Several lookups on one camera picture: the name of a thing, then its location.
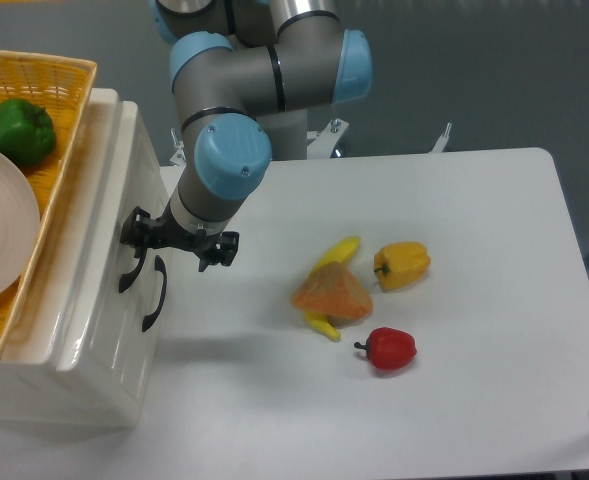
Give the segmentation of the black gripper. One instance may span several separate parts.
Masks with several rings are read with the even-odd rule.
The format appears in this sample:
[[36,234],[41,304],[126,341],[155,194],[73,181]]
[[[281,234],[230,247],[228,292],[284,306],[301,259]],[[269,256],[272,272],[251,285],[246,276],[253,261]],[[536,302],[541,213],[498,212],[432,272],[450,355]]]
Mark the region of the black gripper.
[[199,258],[198,271],[204,272],[209,266],[229,267],[233,263],[239,248],[239,233],[223,231],[207,235],[204,228],[191,233],[173,217],[152,219],[147,211],[137,206],[123,222],[119,242],[131,247],[135,258],[148,248],[191,252]]

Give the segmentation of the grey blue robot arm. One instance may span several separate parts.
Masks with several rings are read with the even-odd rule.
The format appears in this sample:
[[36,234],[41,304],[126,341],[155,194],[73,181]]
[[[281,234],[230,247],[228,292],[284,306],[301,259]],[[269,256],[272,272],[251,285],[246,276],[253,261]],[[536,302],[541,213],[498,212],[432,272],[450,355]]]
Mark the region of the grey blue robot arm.
[[151,249],[230,265],[239,236],[228,223],[273,157],[262,117],[366,96],[365,35],[340,23],[331,1],[154,1],[171,44],[169,79],[186,167],[159,217],[135,208],[120,241],[138,262]]

